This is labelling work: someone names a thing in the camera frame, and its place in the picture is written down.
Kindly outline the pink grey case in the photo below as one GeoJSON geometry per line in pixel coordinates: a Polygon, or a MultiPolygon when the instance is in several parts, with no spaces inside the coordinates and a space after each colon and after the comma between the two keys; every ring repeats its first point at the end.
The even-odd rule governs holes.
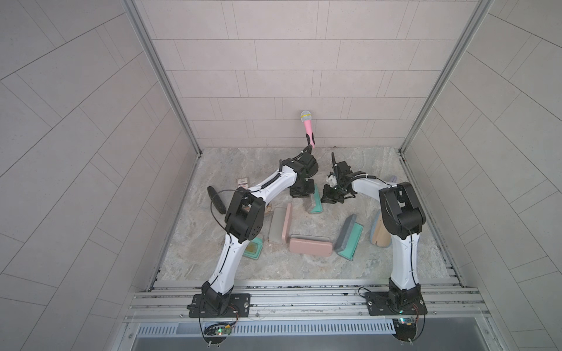
{"type": "Polygon", "coordinates": [[[271,244],[287,244],[291,226],[293,206],[289,203],[286,207],[277,207],[273,210],[268,241],[271,244]]]}

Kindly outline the brown black glasses case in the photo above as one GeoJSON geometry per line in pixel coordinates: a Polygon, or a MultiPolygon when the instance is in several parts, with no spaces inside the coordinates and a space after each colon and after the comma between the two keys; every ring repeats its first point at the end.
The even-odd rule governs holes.
{"type": "Polygon", "coordinates": [[[211,203],[216,208],[216,210],[220,214],[226,214],[226,207],[219,195],[219,192],[213,186],[208,186],[206,190],[210,197],[211,203]]]}

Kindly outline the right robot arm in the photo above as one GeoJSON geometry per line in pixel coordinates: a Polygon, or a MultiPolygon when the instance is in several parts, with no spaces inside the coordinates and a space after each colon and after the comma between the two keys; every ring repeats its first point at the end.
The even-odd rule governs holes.
{"type": "Polygon", "coordinates": [[[392,247],[389,308],[396,314],[411,310],[426,314],[417,276],[417,247],[426,216],[414,187],[408,182],[384,181],[365,172],[354,172],[347,162],[332,156],[332,172],[323,188],[323,203],[343,203],[363,194],[380,203],[380,226],[388,230],[392,247]]]}

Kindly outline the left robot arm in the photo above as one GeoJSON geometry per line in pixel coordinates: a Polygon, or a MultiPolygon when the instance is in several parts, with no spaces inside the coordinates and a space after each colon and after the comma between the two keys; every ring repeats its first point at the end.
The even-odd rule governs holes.
{"type": "Polygon", "coordinates": [[[278,170],[256,186],[234,190],[225,214],[222,253],[212,276],[201,287],[202,299],[215,312],[222,314],[228,308],[238,266],[248,244],[263,228],[266,206],[285,190],[293,198],[314,193],[318,163],[312,150],[309,145],[297,156],[281,160],[278,170]]]}

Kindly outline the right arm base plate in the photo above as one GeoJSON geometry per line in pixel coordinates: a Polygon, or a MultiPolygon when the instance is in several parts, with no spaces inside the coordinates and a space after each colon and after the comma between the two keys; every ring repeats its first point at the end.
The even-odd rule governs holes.
{"type": "Polygon", "coordinates": [[[388,292],[366,292],[364,294],[370,316],[414,316],[426,315],[427,305],[420,294],[410,298],[401,305],[396,305],[389,298],[388,292]]]}

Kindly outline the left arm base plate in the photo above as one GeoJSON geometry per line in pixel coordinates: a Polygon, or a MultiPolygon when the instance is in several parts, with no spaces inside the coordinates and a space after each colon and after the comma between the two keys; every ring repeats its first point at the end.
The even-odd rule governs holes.
{"type": "Polygon", "coordinates": [[[196,294],[187,306],[189,318],[248,317],[250,299],[248,293],[232,293],[215,300],[204,294],[196,294]]]}

